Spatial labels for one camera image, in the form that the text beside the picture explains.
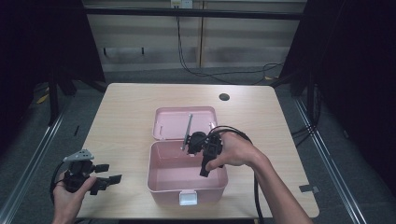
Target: wall outlet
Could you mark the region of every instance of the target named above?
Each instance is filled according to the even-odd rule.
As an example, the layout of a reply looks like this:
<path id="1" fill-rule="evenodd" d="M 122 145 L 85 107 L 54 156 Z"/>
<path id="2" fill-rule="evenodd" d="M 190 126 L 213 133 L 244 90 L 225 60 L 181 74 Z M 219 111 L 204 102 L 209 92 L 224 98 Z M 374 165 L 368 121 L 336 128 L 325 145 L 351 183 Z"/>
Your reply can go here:
<path id="1" fill-rule="evenodd" d="M 181 8 L 181 0 L 171 0 L 171 8 Z"/>
<path id="2" fill-rule="evenodd" d="M 182 8 L 192 8 L 192 0 L 181 0 Z"/>

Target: open box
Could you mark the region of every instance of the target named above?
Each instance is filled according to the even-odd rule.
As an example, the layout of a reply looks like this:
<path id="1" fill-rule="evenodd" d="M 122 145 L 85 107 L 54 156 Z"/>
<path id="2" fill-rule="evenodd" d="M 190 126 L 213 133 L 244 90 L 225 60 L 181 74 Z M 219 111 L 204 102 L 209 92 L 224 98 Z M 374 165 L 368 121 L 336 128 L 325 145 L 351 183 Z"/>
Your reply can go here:
<path id="1" fill-rule="evenodd" d="M 217 126 L 215 109 L 210 106 L 163 107 L 156 111 L 153 136 L 157 140 L 149 155 L 148 189 L 156 203 L 192 205 L 218 201 L 227 186 L 225 167 L 200 176 L 202 152 L 196 156 L 182 151 L 191 119 L 190 134 Z"/>

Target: box lid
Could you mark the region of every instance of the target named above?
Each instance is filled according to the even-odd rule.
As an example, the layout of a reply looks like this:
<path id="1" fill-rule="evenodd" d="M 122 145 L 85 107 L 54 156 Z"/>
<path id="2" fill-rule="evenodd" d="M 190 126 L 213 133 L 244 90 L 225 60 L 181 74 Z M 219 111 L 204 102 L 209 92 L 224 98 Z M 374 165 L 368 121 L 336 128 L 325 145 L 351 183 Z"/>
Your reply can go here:
<path id="1" fill-rule="evenodd" d="M 157 140 L 182 140 L 191 116 L 189 135 L 208 134 L 218 125 L 215 109 L 211 106 L 161 107 L 155 113 L 152 135 Z"/>

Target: light wood tabletop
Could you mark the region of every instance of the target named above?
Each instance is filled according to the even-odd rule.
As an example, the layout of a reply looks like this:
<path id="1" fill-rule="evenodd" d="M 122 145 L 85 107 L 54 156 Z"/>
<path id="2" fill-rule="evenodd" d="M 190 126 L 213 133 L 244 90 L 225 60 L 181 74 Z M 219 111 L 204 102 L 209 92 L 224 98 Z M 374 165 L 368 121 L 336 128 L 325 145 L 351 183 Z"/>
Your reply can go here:
<path id="1" fill-rule="evenodd" d="M 219 95 L 227 93 L 228 101 Z M 263 86 L 111 84 L 97 111 L 83 148 L 107 163 L 109 171 L 97 176 L 122 175 L 118 185 L 98 195 L 86 195 L 79 217 L 92 218 L 256 218 L 253 172 L 247 166 L 227 166 L 229 182 L 216 203 L 192 206 L 156 204 L 148 188 L 149 151 L 155 112 L 161 107 L 212 106 L 218 125 L 246 133 L 265 153 L 279 176 L 310 217 L 319 213 L 307 185 L 304 168 L 293 144 L 274 89 Z M 260 192 L 262 213 L 271 217 Z"/>

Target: box latch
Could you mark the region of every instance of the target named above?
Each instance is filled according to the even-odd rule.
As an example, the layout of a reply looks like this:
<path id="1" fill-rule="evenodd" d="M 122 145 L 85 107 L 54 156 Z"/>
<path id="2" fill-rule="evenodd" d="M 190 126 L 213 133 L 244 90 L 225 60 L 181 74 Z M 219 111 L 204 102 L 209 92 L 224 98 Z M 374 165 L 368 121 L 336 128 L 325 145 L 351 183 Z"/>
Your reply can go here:
<path id="1" fill-rule="evenodd" d="M 179 196 L 180 205 L 196 205 L 198 204 L 197 192 L 193 189 L 183 189 Z"/>

